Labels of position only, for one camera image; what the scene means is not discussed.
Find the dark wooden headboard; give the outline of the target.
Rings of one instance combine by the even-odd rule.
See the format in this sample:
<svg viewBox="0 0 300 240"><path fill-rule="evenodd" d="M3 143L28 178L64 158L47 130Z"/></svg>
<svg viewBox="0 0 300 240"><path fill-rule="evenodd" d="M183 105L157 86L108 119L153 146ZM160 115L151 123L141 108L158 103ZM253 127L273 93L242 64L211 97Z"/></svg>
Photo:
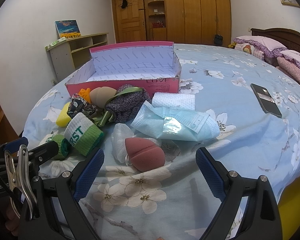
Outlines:
<svg viewBox="0 0 300 240"><path fill-rule="evenodd" d="M253 36L272 38L285 45L288 49L295 50L300 53L300 32L296 30L285 28L251 28L251 33Z"/></svg>

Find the pink makeup sponge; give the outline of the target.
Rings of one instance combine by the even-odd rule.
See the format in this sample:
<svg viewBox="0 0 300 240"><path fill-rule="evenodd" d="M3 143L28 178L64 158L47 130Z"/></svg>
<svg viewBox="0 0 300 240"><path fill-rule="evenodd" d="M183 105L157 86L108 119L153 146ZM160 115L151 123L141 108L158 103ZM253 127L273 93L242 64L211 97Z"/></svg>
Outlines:
<svg viewBox="0 0 300 240"><path fill-rule="evenodd" d="M125 146L129 161L141 172L147 172L165 165L164 151L145 138L127 138Z"/></svg>

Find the yellow foam sponge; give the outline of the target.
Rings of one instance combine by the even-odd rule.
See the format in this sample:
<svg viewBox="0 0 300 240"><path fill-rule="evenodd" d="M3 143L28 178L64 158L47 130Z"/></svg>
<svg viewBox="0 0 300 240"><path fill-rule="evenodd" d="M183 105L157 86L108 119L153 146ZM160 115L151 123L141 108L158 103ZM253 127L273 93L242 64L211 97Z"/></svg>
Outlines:
<svg viewBox="0 0 300 240"><path fill-rule="evenodd" d="M71 121L70 116L68 116L68 108L69 108L70 102L67 102L64 107L62 108L57 120L56 125L58 127L66 127L68 123Z"/></svg>

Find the white mesh bath puff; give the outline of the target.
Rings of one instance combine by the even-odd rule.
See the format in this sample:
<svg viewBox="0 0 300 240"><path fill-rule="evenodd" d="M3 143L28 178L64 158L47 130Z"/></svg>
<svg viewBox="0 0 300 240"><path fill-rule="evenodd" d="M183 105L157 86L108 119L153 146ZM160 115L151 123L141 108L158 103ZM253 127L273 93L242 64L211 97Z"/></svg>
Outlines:
<svg viewBox="0 0 300 240"><path fill-rule="evenodd" d="M127 150L125 140L127 138L143 138L152 141L159 147L162 145L161 140L148 137L138 131L133 131L126 124L116 124L110 136L110 140L112 144L112 154L121 164L126 164Z"/></svg>

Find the wooden door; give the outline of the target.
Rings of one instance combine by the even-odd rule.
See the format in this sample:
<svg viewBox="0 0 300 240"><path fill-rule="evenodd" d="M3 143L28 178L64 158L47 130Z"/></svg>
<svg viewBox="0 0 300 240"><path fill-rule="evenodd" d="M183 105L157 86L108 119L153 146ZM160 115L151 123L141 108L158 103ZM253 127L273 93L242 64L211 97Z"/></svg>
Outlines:
<svg viewBox="0 0 300 240"><path fill-rule="evenodd" d="M113 0L117 43L146 41L144 0Z"/></svg>

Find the blue yellow painting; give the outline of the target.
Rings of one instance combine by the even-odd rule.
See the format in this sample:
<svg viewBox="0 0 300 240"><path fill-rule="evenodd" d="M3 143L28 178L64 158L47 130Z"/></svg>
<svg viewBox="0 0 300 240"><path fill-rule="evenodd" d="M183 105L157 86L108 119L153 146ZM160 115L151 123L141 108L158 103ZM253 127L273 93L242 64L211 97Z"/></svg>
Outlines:
<svg viewBox="0 0 300 240"><path fill-rule="evenodd" d="M76 20L55 21L59 38L76 38L81 36Z"/></svg>

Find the metal spring clamp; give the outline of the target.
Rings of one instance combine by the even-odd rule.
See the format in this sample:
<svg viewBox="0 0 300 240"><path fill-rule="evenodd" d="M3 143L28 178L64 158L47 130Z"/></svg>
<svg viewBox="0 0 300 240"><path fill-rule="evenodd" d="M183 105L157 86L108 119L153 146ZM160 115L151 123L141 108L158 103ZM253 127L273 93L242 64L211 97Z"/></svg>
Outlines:
<svg viewBox="0 0 300 240"><path fill-rule="evenodd" d="M35 208L37 207L37 198L31 188L29 176L29 152L27 146L21 144L18 150L18 163L15 165L10 151L5 151L5 165L8 178L8 188L11 192L10 202L14 213L18 218L21 217L21 197L29 208L28 220L34 218Z"/></svg>

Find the beige makeup sponge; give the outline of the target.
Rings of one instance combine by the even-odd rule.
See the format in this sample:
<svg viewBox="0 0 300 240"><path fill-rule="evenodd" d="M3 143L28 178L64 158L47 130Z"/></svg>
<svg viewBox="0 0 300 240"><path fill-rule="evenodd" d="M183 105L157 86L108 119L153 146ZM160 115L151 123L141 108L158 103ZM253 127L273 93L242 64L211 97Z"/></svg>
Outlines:
<svg viewBox="0 0 300 240"><path fill-rule="evenodd" d="M116 90L111 87L98 87L90 92L90 100L98 108L104 108L106 102L115 94Z"/></svg>

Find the floral blue bed sheet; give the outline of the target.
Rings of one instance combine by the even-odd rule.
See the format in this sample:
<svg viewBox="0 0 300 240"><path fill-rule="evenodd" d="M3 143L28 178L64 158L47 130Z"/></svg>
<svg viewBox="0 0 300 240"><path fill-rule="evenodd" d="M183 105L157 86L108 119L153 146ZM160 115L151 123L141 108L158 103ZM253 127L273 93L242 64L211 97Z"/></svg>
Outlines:
<svg viewBox="0 0 300 240"><path fill-rule="evenodd" d="M60 179L93 147L79 217L99 239L281 239L277 204L300 177L300 85L233 49L117 43L49 90L29 148L68 141L40 167Z"/></svg>

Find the orange fabric pouch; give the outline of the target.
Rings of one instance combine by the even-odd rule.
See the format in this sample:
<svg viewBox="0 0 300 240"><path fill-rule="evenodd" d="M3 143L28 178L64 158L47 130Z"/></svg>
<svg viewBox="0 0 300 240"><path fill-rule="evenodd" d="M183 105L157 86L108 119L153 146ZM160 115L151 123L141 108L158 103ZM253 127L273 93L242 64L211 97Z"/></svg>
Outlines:
<svg viewBox="0 0 300 240"><path fill-rule="evenodd" d="M91 103L91 98L90 98L90 92L91 92L91 89L90 88L87 88L87 89L81 89L80 91L79 91L79 96L81 97L81 98L83 98L86 102L88 102L88 103Z"/></svg>

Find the beige open bookshelf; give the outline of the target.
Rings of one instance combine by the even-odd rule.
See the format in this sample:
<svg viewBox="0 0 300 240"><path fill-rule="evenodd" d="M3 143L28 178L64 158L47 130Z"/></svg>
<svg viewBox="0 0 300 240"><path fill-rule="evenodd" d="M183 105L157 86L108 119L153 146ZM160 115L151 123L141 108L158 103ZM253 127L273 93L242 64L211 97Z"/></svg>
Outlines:
<svg viewBox="0 0 300 240"><path fill-rule="evenodd" d="M84 35L46 46L57 82L62 81L91 59L90 49L108 44L108 33Z"/></svg>

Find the dark patterned fabric pouch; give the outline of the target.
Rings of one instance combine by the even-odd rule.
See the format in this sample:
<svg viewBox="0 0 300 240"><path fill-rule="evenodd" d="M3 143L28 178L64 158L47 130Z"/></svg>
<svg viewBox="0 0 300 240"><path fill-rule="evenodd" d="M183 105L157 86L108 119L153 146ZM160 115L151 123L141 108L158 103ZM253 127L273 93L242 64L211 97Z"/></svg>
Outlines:
<svg viewBox="0 0 300 240"><path fill-rule="evenodd" d="M74 118L78 113L84 114L86 117L97 112L97 107L87 102L84 98L79 96L77 93L73 94L67 110L67 115L70 118Z"/></svg>

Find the wooden wardrobe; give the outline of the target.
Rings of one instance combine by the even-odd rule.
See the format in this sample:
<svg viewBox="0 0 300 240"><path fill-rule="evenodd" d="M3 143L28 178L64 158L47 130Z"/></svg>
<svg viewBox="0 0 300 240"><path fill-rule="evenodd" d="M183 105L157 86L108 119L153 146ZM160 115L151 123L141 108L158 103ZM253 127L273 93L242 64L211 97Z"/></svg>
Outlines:
<svg viewBox="0 0 300 240"><path fill-rule="evenodd" d="M147 41L214 45L219 34L222 46L231 43L230 0L144 0L144 6Z"/></svg>

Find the white waffle towel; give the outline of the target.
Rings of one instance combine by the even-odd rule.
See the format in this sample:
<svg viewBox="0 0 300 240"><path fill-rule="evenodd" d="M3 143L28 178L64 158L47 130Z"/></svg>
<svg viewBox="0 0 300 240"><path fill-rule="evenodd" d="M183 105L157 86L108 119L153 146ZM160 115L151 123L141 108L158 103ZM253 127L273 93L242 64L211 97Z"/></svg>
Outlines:
<svg viewBox="0 0 300 240"><path fill-rule="evenodd" d="M153 107L167 107L195 110L194 94L156 92L152 98Z"/></svg>

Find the light blue face mask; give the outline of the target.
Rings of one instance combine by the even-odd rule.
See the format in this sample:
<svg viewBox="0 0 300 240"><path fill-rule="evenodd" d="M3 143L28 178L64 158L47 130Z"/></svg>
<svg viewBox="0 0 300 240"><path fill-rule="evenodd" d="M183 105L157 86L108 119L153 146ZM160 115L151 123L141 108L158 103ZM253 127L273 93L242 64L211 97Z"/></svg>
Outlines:
<svg viewBox="0 0 300 240"><path fill-rule="evenodd" d="M147 101L141 106L131 126L151 138L162 140L205 142L220 135L217 121L207 113L153 107Z"/></svg>

